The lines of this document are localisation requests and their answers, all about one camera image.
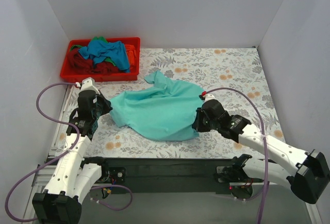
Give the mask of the mint green t shirt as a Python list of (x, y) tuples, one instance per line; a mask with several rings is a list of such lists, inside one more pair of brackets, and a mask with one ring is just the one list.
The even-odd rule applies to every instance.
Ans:
[(172, 80), (156, 71), (145, 77), (152, 87), (124, 91), (110, 100), (110, 115), (118, 127), (128, 126), (152, 141), (186, 141), (199, 136), (192, 128), (203, 89)]

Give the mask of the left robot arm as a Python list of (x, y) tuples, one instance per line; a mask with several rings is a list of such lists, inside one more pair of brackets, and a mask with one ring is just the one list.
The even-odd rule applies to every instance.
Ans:
[(66, 155), (59, 159), (55, 171), (42, 193), (32, 199), (39, 223), (78, 223), (82, 202), (94, 182), (109, 179), (103, 165), (81, 168), (84, 154), (98, 128), (98, 119), (110, 112), (111, 103), (100, 91), (82, 90), (78, 107), (71, 113), (66, 136)]

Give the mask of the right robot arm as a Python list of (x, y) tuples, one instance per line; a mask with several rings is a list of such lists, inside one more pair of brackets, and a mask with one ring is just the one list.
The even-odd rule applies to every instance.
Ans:
[(268, 162), (243, 154), (230, 166), (217, 169), (221, 182), (260, 179), (281, 185), (302, 201), (315, 204), (329, 184), (329, 167), (323, 153), (307, 152), (288, 145), (261, 130), (240, 115), (230, 115), (212, 95), (196, 110), (192, 125), (197, 132), (215, 130), (224, 138), (262, 153)]

